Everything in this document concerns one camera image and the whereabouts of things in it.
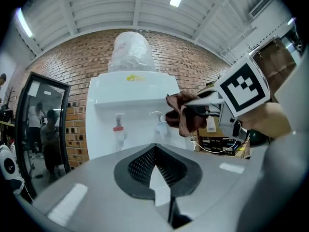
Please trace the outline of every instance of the brown cloth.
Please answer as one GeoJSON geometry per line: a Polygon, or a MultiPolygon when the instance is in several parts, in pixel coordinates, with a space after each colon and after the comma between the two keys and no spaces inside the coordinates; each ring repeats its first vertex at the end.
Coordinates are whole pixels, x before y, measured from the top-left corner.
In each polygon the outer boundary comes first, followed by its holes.
{"type": "Polygon", "coordinates": [[[296,66],[292,55],[277,38],[259,50],[253,59],[267,79],[272,101],[277,102],[274,94],[296,66]]]}
{"type": "Polygon", "coordinates": [[[166,96],[168,105],[174,109],[166,114],[166,121],[169,126],[179,128],[179,135],[182,137],[187,137],[197,129],[206,127],[206,117],[195,114],[183,105],[195,99],[198,99],[198,96],[187,91],[166,96]]]}

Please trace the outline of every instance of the yellow logo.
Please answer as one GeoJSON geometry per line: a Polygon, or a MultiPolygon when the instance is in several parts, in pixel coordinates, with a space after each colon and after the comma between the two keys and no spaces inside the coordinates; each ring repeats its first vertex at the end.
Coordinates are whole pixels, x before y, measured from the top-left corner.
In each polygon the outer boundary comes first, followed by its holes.
{"type": "Polygon", "coordinates": [[[132,75],[128,76],[126,78],[126,80],[130,81],[130,82],[141,82],[141,81],[145,81],[145,78],[132,74],[132,75]]]}

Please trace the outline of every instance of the ceiling beam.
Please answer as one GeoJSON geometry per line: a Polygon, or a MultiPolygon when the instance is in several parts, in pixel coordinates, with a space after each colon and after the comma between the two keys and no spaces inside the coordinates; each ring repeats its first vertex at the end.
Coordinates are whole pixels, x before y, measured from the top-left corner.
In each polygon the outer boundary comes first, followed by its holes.
{"type": "Polygon", "coordinates": [[[198,41],[198,38],[201,36],[202,32],[205,30],[206,26],[215,18],[221,6],[224,6],[229,0],[218,0],[215,5],[212,7],[210,12],[206,15],[204,20],[201,22],[197,30],[192,36],[192,40],[195,42],[198,41]]]}
{"type": "Polygon", "coordinates": [[[20,25],[18,19],[15,20],[15,26],[16,29],[23,39],[23,41],[26,43],[28,48],[35,54],[40,55],[42,53],[42,49],[40,49],[39,45],[35,42],[35,40],[31,37],[28,37],[22,26],[20,25]]]}
{"type": "Polygon", "coordinates": [[[133,16],[133,26],[137,26],[139,22],[140,6],[141,6],[141,0],[136,0],[134,8],[134,16],[133,16]]]}
{"type": "Polygon", "coordinates": [[[78,33],[69,0],[59,0],[59,5],[69,28],[70,35],[78,33]]]}

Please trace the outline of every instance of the glass door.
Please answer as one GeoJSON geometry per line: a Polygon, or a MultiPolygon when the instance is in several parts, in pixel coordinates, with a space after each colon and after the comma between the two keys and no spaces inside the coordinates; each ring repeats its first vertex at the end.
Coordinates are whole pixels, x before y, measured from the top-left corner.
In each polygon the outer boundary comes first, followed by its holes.
{"type": "Polygon", "coordinates": [[[16,111],[17,163],[32,199],[70,171],[65,115],[70,86],[32,72],[16,111]]]}

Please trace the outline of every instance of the door frame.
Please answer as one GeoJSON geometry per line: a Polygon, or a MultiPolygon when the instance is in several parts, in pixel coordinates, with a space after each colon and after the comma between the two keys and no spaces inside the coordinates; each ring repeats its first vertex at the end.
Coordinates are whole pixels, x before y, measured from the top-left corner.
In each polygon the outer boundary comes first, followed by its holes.
{"type": "Polygon", "coordinates": [[[31,72],[19,96],[19,101],[18,101],[18,105],[16,109],[16,117],[15,117],[14,137],[15,137],[15,148],[16,148],[18,167],[19,167],[22,177],[25,179],[25,186],[32,200],[37,197],[37,192],[35,191],[35,188],[32,185],[31,178],[28,174],[26,163],[24,161],[24,149],[23,149],[22,140],[21,140],[22,133],[23,133],[23,125],[20,123],[23,122],[23,111],[25,109],[23,105],[25,104],[25,101],[27,98],[26,92],[28,92],[30,85],[32,84],[33,81],[45,83],[47,85],[51,85],[51,86],[64,90],[63,99],[61,103],[61,116],[60,116],[60,122],[59,122],[60,153],[61,153],[61,157],[62,157],[62,161],[63,161],[63,165],[64,165],[66,173],[71,171],[69,160],[68,160],[68,155],[67,155],[66,141],[65,141],[65,118],[66,118],[66,112],[67,112],[67,106],[68,106],[69,91],[70,91],[71,86],[68,84],[56,81],[54,79],[51,79],[49,77],[39,75],[35,72],[31,72]]]}

